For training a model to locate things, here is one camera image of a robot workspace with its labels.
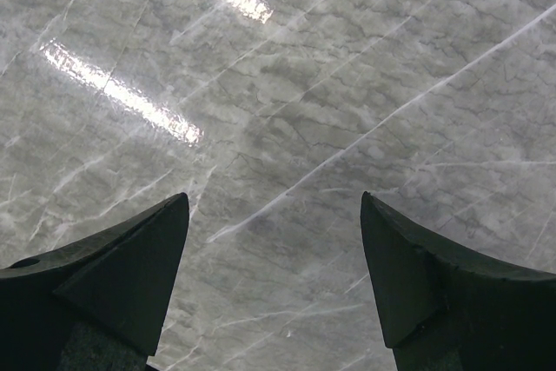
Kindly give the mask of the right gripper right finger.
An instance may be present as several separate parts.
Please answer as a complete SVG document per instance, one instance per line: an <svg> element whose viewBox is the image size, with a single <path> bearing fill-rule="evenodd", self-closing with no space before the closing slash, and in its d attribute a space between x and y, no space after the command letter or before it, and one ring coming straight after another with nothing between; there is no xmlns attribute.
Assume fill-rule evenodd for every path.
<svg viewBox="0 0 556 371"><path fill-rule="evenodd" d="M399 370L554 369L554 274L471 250L369 193L361 237Z"/></svg>

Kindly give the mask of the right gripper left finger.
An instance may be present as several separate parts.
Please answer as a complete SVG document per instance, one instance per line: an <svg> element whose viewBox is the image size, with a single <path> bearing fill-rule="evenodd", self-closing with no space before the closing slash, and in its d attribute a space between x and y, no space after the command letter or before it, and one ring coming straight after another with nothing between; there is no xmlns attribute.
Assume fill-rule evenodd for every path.
<svg viewBox="0 0 556 371"><path fill-rule="evenodd" d="M147 369L188 226L189 199L180 193L3 268L2 369Z"/></svg>

